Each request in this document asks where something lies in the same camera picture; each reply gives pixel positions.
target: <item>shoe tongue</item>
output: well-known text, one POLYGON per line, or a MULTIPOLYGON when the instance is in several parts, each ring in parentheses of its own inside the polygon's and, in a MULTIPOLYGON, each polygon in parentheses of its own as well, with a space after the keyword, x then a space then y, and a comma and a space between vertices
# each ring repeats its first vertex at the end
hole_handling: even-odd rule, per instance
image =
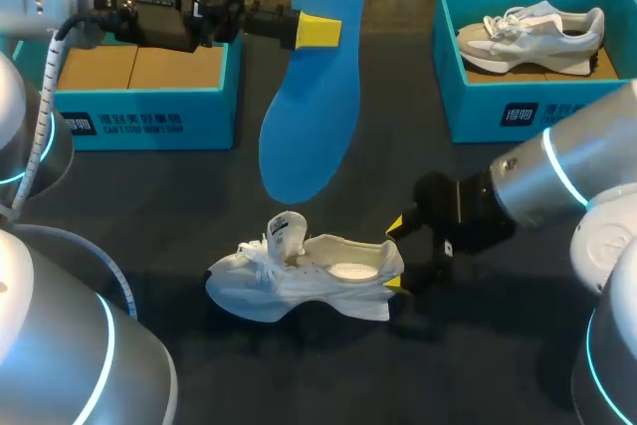
POLYGON ((534 17, 543 17, 544 15, 556 14, 558 11, 546 0, 542 0, 538 4, 530 5, 522 12, 531 14, 534 17))
POLYGON ((303 248, 308 232, 308 221, 299 213, 286 211, 268 223, 268 256, 277 262, 285 262, 303 248))
POLYGON ((528 17, 526 19, 523 20, 524 24, 527 26, 535 26, 535 25, 541 25, 541 24, 547 24, 547 23, 552 23, 555 25, 555 27, 557 28, 557 30, 559 32, 564 31, 563 29, 563 25, 562 25, 562 21, 561 21, 561 17, 557 14, 549 14, 549 15, 544 15, 542 17, 528 17))

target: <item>shoe sole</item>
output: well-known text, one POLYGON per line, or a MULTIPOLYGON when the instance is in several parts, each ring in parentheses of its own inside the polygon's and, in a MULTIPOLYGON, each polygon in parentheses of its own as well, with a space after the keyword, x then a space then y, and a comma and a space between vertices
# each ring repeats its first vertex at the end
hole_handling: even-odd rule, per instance
POLYGON ((238 308, 224 301, 215 299, 210 291, 212 288, 206 287, 206 292, 212 301, 224 311, 239 318, 253 320, 256 322, 276 322, 281 320, 288 312, 296 306, 309 302, 322 302, 332 306, 337 312, 354 319, 388 321, 389 304, 387 301, 354 301, 354 300, 330 300, 325 298, 307 298, 293 306, 285 304, 269 304, 249 309, 238 308))
POLYGON ((521 64, 537 64, 546 69, 549 69, 554 72, 558 72, 560 74, 568 74, 568 75, 579 75, 579 76, 587 76, 591 73, 591 62, 594 57, 557 57, 557 56, 546 56, 539 57, 536 59, 518 59, 511 60, 508 62, 496 62, 493 60, 485 60, 479 59, 478 57, 472 57, 471 55, 467 55, 464 53, 460 53, 463 59, 467 62, 475 65, 476 67, 481 68, 482 70, 486 70, 487 72, 492 72, 495 74, 505 74, 513 67, 517 67, 521 64))

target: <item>yellow tip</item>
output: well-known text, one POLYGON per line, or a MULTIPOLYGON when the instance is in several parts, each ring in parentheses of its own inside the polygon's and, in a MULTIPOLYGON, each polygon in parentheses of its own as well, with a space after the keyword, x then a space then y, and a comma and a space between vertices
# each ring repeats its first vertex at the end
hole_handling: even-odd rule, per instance
POLYGON ((339 20, 315 17, 301 12, 297 29, 297 49, 306 47, 335 48, 340 42, 339 20))
POLYGON ((389 236, 389 234, 396 228, 399 228, 400 226, 402 226, 402 214, 400 216, 398 216, 398 219, 396 221, 394 221, 394 224, 392 224, 389 229, 385 232, 385 234, 387 236, 389 236))
POLYGON ((384 284, 385 288, 392 291, 394 294, 404 294, 406 296, 411 296, 409 291, 402 289, 402 281, 400 280, 400 276, 396 276, 391 281, 388 281, 384 284))

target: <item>shoelace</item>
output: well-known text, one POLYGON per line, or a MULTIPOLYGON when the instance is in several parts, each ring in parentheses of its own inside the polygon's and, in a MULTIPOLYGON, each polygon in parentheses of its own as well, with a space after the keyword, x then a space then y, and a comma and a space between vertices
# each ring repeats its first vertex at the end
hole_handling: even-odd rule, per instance
POLYGON ((515 15, 524 9, 525 7, 512 7, 503 17, 485 16, 485 27, 487 32, 491 35, 491 38, 502 38, 510 33, 530 32, 531 29, 525 27, 522 22, 522 19, 528 14, 515 15))
POLYGON ((257 263, 257 284, 272 282, 286 273, 286 270, 268 255, 268 240, 265 234, 261 241, 241 243, 237 248, 237 254, 244 255, 250 261, 257 263))

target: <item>blue insole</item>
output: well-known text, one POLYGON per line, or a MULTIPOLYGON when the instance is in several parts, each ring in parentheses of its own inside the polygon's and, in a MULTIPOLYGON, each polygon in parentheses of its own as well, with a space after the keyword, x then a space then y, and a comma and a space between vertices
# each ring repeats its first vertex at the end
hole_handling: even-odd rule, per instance
POLYGON ((364 0, 293 0, 295 9, 342 21, 336 49, 291 53, 290 65, 261 127, 259 162, 270 195, 307 201, 338 170, 360 108, 358 43, 364 0))

